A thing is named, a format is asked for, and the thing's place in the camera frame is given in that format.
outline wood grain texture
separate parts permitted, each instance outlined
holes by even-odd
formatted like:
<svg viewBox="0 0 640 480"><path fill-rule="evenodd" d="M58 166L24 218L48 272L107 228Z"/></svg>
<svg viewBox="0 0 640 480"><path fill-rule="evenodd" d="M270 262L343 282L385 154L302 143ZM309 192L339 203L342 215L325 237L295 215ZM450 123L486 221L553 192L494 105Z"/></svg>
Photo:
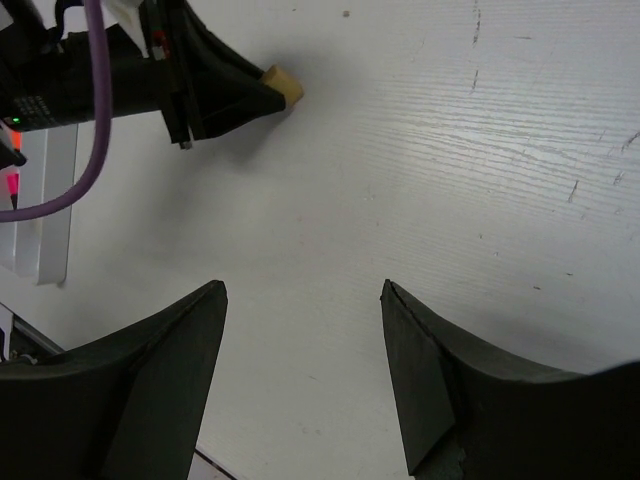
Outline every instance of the wood grain texture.
<svg viewBox="0 0 640 480"><path fill-rule="evenodd" d="M192 3L305 98L189 152L118 120L68 281L2 303L70 347L225 280L200 447L251 480L406 478L388 277L533 360L640 355L640 4Z"/></svg>

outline white tabletop surface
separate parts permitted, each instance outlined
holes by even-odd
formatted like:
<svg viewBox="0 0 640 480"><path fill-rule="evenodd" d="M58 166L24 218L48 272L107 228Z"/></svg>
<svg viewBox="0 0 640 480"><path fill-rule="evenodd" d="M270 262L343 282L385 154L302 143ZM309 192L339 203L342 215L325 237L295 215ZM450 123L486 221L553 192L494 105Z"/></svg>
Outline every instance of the white tabletop surface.
<svg viewBox="0 0 640 480"><path fill-rule="evenodd" d="M74 347L224 280L200 447L250 480L406 478L385 278L534 360L640 356L640 3L192 3L306 97L189 152L117 120L67 282L1 302Z"/></svg>

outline white table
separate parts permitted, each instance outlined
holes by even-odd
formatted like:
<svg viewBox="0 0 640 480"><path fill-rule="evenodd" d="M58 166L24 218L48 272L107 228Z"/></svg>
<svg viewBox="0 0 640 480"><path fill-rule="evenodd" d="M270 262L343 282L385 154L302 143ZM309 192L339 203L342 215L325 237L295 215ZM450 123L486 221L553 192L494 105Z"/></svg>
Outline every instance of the white table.
<svg viewBox="0 0 640 480"><path fill-rule="evenodd" d="M68 281L0 301L74 347L224 280L200 446L251 480L406 478L387 277L534 360L640 356L638 2L193 3L306 98L189 152L116 121Z"/></svg>

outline wooden block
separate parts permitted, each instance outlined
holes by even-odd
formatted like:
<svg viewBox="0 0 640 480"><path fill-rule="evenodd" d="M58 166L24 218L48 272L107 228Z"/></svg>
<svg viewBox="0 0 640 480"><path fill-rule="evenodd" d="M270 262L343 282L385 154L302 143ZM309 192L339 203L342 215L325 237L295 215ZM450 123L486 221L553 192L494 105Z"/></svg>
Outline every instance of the wooden block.
<svg viewBox="0 0 640 480"><path fill-rule="evenodd" d="M300 82L277 65L267 70L260 81L284 95L287 108L293 107L304 96Z"/></svg>

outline scratched surface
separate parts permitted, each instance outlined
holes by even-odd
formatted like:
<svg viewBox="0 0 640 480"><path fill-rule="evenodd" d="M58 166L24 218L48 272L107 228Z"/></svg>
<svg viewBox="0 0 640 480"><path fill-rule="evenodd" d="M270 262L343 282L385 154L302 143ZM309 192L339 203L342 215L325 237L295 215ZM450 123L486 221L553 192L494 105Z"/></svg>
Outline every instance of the scratched surface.
<svg viewBox="0 0 640 480"><path fill-rule="evenodd" d="M251 480L406 478L387 277L527 358L640 357L640 3L192 3L307 96L190 152L118 120L67 283L0 302L70 347L225 280L200 447Z"/></svg>

